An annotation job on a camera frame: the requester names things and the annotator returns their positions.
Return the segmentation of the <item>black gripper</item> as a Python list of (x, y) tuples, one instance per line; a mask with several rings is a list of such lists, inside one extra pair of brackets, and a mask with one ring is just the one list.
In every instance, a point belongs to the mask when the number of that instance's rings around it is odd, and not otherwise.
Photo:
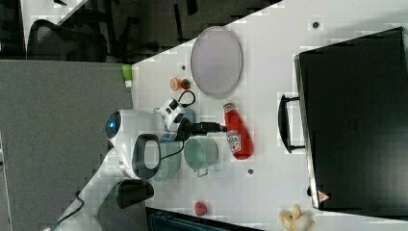
[[(216, 122), (201, 122), (202, 134), (213, 134), (213, 133), (226, 133), (225, 126)], [(186, 141), (191, 136), (198, 136), (201, 131), (201, 125), (199, 123), (191, 123), (187, 118), (183, 117), (181, 119), (180, 125), (177, 130), (177, 141)]]

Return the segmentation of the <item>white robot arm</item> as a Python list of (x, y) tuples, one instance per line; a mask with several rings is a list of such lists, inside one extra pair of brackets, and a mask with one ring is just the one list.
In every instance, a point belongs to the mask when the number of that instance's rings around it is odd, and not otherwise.
[(191, 122), (184, 110), (148, 113), (140, 110), (118, 110), (110, 115), (105, 133), (113, 148), (84, 188), (84, 198), (92, 200), (95, 215), (111, 189), (124, 180), (148, 180), (160, 166), (149, 167), (145, 158), (161, 155), (166, 142), (187, 141), (193, 136), (224, 133), (226, 127), (216, 122)]

